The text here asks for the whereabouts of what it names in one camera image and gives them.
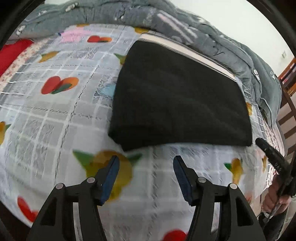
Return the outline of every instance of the black towel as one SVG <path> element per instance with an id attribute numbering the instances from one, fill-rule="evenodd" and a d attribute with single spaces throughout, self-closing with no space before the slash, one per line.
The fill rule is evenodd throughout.
<path id="1" fill-rule="evenodd" d="M 166 143 L 250 146 L 235 81 L 157 43 L 136 41 L 119 73 L 109 136 L 124 151 Z"/>

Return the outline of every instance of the black tool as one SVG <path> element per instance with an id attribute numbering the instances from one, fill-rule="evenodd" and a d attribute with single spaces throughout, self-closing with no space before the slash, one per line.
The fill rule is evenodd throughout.
<path id="1" fill-rule="evenodd" d="M 58 183 L 43 204 L 27 241 L 76 241 L 73 203 L 78 202 L 84 241 L 107 241 L 98 206 L 109 199 L 119 171 L 119 159 L 113 156 L 107 167 L 99 169 L 79 185 Z"/>
<path id="2" fill-rule="evenodd" d="M 184 199 L 196 206 L 186 241 L 265 241 L 254 212 L 236 184 L 214 185 L 198 177 L 180 156 L 174 158 L 173 168 Z M 220 203 L 217 237 L 211 233 L 215 202 Z"/>
<path id="3" fill-rule="evenodd" d="M 265 228 L 272 216 L 277 212 L 281 204 L 279 204 L 279 199 L 283 195 L 294 196 L 296 194 L 296 154 L 294 153 L 291 163 L 289 164 L 285 158 L 272 146 L 268 144 L 262 138 L 256 139 L 256 145 L 260 147 L 262 151 L 265 152 L 268 157 L 268 161 L 273 165 L 279 174 L 279 182 L 281 183 L 280 188 L 277 192 L 278 200 L 275 207 L 262 220 L 262 229 Z"/>

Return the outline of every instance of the bed sheet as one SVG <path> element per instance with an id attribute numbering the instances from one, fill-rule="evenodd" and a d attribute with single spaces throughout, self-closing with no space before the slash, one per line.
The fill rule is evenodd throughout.
<path id="1" fill-rule="evenodd" d="M 147 30 L 122 25 L 70 26 L 49 39 L 4 88 L 0 200 L 27 225 L 57 183 L 82 182 L 115 152 L 122 181 L 113 188 L 111 200 L 99 207 L 108 240 L 162 240 L 172 229 L 188 231 L 194 208 L 184 201 L 173 172 L 176 155 L 214 184 L 238 183 L 249 202 L 268 185 L 271 166 L 255 145 L 177 143 L 124 153 L 108 137 L 121 64 L 143 32 Z M 53 76 L 62 83 L 45 88 Z M 262 137 L 283 154 L 280 139 L 271 138 L 275 131 L 268 130 L 248 89 L 236 80 L 248 106 L 253 143 Z M 216 205 L 213 228 L 218 216 Z M 77 205 L 74 217 L 76 238 L 82 240 Z"/>
<path id="2" fill-rule="evenodd" d="M 33 55 L 35 55 L 39 49 L 46 44 L 48 38 L 39 40 L 26 48 L 19 56 L 13 61 L 8 69 L 0 76 L 0 91 L 4 89 L 12 76 L 19 70 L 19 68 L 26 63 L 26 61 Z"/>
<path id="3" fill-rule="evenodd" d="M 267 142 L 271 146 L 276 148 L 283 156 L 285 156 L 284 143 L 281 138 L 281 133 L 278 129 L 278 126 L 276 125 L 273 128 L 271 128 L 270 126 L 268 126 L 267 122 L 264 119 L 263 119 L 263 125 L 264 125 L 264 129 L 266 131 L 265 133 L 266 133 Z M 276 173 L 277 173 L 277 171 L 275 170 L 275 168 L 271 164 L 269 164 L 268 174 L 267 174 L 264 189 L 268 188 L 271 185 L 273 177 Z"/>

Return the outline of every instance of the gray blanket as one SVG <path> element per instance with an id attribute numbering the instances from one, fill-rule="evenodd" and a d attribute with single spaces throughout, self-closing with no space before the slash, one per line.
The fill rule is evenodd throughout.
<path id="1" fill-rule="evenodd" d="M 269 126 L 275 125 L 281 87 L 270 66 L 205 19 L 176 8 L 167 0 L 74 0 L 61 5 L 43 4 L 29 14 L 10 40 L 47 37 L 81 23 L 150 28 L 209 56 L 241 79 Z"/>

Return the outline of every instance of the white wall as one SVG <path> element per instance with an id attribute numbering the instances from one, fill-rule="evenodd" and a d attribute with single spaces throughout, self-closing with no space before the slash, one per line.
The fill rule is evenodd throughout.
<path id="1" fill-rule="evenodd" d="M 46 0 L 60 4 L 66 0 Z M 229 37 L 247 45 L 267 62 L 277 75 L 293 54 L 275 27 L 246 0 L 171 0 L 177 7 L 205 18 Z"/>

